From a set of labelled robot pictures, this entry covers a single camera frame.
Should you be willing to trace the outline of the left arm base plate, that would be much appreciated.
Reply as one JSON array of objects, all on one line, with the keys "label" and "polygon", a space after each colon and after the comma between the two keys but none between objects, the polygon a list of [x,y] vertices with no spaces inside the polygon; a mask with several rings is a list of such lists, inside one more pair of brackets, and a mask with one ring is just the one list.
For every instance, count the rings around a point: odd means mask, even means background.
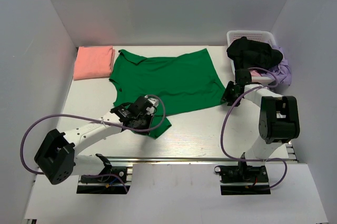
[{"label": "left arm base plate", "polygon": [[126,166],[107,166],[98,175],[85,175],[81,176],[80,182],[87,184],[94,183],[119,183],[120,180],[124,183],[127,182],[128,168]]}]

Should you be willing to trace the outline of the green t shirt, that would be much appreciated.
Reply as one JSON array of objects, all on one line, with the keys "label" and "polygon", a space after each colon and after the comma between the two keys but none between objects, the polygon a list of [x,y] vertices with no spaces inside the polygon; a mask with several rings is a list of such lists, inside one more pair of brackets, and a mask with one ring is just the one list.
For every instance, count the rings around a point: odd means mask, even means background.
[{"label": "green t shirt", "polygon": [[110,81],[117,91],[114,106],[148,94],[163,101],[151,123],[157,127],[150,132],[154,139],[171,127],[168,116],[218,106],[225,91],[207,49],[151,58],[121,49]]}]

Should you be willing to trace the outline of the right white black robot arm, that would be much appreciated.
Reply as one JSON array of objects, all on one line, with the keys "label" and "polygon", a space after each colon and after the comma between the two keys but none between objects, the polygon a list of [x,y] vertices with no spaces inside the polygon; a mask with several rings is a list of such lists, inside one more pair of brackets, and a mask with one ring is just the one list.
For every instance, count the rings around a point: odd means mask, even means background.
[{"label": "right white black robot arm", "polygon": [[[228,154],[224,147],[224,131],[230,114],[242,99],[251,101],[260,108],[258,130],[259,136],[253,145],[243,153],[241,158]],[[255,166],[269,161],[281,161],[270,156],[282,145],[300,134],[300,122],[297,99],[282,96],[252,81],[249,69],[235,70],[235,81],[230,81],[225,88],[222,101],[230,106],[221,128],[220,146],[226,157],[244,162],[238,167],[238,176],[244,181],[252,180],[256,174]]]}]

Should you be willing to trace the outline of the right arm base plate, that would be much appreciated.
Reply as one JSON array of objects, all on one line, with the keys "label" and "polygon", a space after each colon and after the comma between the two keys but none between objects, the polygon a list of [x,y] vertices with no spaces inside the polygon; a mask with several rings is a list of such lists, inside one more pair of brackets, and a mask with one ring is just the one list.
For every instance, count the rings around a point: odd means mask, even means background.
[{"label": "right arm base plate", "polygon": [[221,182],[224,184],[269,182],[265,166],[215,166],[214,172],[221,176]]}]

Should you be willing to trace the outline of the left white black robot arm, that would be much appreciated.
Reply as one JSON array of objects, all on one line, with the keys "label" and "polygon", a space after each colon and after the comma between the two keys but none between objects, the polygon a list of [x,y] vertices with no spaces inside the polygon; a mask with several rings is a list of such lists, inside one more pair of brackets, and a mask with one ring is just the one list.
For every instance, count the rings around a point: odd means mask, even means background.
[{"label": "left white black robot arm", "polygon": [[65,132],[53,129],[47,133],[34,160],[53,185],[76,175],[107,181],[113,175],[108,158],[102,154],[81,155],[81,152],[125,128],[148,134],[158,104],[154,97],[140,96],[134,103],[113,107],[98,121]]}]

